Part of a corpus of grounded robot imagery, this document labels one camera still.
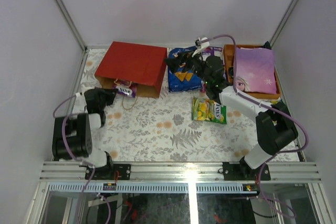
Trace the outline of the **purple snack packet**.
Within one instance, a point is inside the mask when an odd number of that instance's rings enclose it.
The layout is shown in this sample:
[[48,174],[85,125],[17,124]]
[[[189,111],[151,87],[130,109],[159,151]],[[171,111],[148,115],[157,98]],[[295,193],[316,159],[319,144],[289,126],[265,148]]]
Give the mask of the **purple snack packet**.
[[219,57],[224,64],[224,56],[223,56],[222,47],[208,47],[202,52],[202,56],[204,60],[209,56]]

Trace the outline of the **aluminium front rail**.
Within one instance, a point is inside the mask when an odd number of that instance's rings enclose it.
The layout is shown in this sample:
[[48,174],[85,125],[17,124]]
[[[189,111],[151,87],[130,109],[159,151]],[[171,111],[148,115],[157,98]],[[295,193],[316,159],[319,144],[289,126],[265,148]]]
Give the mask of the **aluminium front rail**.
[[[217,173],[222,162],[128,162],[131,164],[130,182],[173,182],[188,179],[193,182],[221,182],[224,177]],[[271,180],[266,183],[298,184],[321,183],[318,167],[313,162],[269,162]],[[78,162],[44,162],[40,182],[84,182],[87,170]]]

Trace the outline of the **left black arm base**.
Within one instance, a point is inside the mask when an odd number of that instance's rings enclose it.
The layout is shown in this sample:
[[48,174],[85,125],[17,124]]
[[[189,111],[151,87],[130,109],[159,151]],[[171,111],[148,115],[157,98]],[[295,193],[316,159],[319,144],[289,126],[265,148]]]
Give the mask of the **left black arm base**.
[[131,175],[131,164],[115,163],[107,154],[107,163],[95,169],[93,180],[129,180]]

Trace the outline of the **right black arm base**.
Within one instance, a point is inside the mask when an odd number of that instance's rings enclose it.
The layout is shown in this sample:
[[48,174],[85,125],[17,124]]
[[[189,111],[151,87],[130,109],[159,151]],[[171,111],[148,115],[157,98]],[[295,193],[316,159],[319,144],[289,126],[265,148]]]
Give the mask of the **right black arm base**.
[[253,180],[256,183],[259,181],[270,181],[271,175],[266,162],[261,162],[252,168],[246,157],[243,157],[239,162],[222,162],[221,168],[217,173],[224,177],[225,181],[248,181]]

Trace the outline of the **blue chips bag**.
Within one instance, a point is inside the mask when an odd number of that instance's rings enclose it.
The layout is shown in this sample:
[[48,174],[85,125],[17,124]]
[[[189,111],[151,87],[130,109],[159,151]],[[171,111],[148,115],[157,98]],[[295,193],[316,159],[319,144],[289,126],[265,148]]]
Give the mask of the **blue chips bag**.
[[[187,48],[173,48],[170,50],[168,58],[174,59],[180,52],[194,51],[195,49],[195,46]],[[201,88],[201,79],[191,71],[183,72],[183,68],[184,65],[180,65],[176,73],[173,73],[170,68],[168,68],[167,78],[170,92],[177,93]]]

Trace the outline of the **green yellow candy packet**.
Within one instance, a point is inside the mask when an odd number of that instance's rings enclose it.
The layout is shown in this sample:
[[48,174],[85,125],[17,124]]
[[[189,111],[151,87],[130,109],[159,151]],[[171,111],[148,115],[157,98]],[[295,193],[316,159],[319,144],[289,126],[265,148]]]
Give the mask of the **green yellow candy packet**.
[[[271,101],[271,107],[280,111],[281,107],[278,103],[279,101]],[[271,110],[269,114],[270,114],[273,124],[277,125],[278,121],[281,119],[281,115],[278,112],[275,112],[273,110]]]

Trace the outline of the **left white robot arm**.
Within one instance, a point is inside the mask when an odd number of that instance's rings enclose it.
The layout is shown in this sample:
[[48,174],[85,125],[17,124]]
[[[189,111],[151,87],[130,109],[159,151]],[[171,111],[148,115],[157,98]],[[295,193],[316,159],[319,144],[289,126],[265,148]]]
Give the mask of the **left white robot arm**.
[[[87,170],[86,180],[117,180],[120,176],[110,154],[94,147],[91,133],[105,126],[104,110],[113,104],[116,95],[117,89],[85,88],[62,101],[53,112],[53,157],[57,161],[78,161]],[[56,116],[61,105],[78,97],[84,97],[84,112]]]

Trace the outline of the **purple Frozen cloth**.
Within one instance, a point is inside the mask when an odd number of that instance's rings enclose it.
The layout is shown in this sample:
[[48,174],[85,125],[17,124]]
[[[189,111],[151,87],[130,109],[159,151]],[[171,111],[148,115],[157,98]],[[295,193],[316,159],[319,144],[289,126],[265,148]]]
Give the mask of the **purple Frozen cloth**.
[[244,92],[276,94],[274,53],[266,48],[236,48],[234,86]]

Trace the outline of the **red brown paper bag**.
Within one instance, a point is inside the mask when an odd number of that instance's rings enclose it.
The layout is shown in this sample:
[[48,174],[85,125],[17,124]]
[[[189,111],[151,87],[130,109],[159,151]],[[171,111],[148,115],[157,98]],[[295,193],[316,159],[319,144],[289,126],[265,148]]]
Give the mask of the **red brown paper bag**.
[[118,80],[136,84],[136,96],[160,97],[165,75],[167,49],[158,46],[114,41],[98,65],[95,78],[103,88]]

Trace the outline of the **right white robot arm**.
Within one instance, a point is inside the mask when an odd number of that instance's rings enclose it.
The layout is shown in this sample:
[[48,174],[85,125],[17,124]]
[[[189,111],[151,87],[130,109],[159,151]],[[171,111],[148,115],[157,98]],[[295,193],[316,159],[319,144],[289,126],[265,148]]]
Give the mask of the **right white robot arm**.
[[251,179],[261,172],[261,166],[298,137],[298,131],[287,106],[283,102],[270,104],[243,93],[224,77],[223,62],[217,56],[203,59],[195,51],[180,52],[175,58],[166,58],[172,73],[180,66],[191,71],[206,85],[207,96],[224,106],[237,109],[256,125],[257,144],[239,161],[240,175]]

